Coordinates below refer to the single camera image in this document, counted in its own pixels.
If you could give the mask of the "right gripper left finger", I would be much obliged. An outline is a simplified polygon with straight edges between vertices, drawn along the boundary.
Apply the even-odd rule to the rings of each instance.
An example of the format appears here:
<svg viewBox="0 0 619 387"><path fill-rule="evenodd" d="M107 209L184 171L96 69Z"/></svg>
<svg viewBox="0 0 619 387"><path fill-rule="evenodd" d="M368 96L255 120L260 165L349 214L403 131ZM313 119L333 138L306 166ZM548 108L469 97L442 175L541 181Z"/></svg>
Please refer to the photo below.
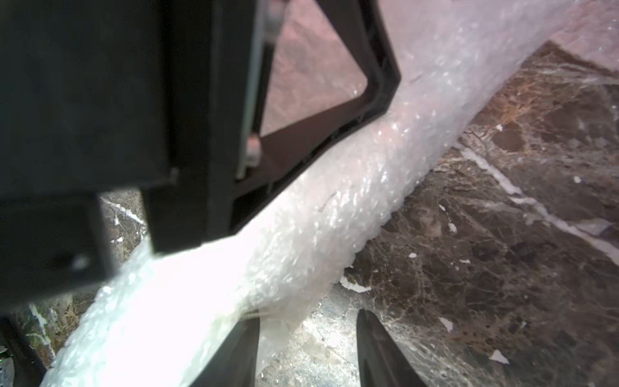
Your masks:
<svg viewBox="0 0 619 387"><path fill-rule="evenodd" d="M254 386L259 338L259 317L238 321L190 386Z"/></svg>

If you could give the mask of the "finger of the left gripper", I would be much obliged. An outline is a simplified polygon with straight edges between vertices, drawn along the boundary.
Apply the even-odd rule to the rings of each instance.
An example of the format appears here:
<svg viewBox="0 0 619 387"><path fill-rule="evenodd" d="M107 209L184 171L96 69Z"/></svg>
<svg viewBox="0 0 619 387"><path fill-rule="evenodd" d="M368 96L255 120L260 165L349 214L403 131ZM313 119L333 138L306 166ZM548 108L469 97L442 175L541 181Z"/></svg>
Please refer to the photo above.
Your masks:
<svg viewBox="0 0 619 387"><path fill-rule="evenodd" d="M366 89L261 135L286 8L285 1L164 3L171 178L142 192L157 253L239 232L325 151L388 110L401 74L378 3L321 1Z"/></svg>

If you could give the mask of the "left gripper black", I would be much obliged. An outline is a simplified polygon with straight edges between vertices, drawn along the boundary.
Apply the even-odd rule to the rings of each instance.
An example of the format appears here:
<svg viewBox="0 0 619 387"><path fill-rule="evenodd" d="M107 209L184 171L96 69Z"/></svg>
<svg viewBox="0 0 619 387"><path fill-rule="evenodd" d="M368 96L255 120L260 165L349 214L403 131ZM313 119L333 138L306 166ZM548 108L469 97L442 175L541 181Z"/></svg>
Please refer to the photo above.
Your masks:
<svg viewBox="0 0 619 387"><path fill-rule="evenodd" d="M1 4L1 307L111 278L98 196L169 178L159 1Z"/></svg>

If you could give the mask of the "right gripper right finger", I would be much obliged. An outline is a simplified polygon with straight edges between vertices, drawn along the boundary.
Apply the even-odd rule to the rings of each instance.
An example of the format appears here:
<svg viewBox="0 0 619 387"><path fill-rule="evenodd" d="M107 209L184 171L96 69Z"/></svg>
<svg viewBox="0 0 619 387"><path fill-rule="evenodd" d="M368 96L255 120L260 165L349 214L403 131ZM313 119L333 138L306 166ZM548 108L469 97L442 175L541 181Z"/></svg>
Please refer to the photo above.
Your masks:
<svg viewBox="0 0 619 387"><path fill-rule="evenodd" d="M356 338L362 387L427 387L372 311L359 310Z"/></svg>

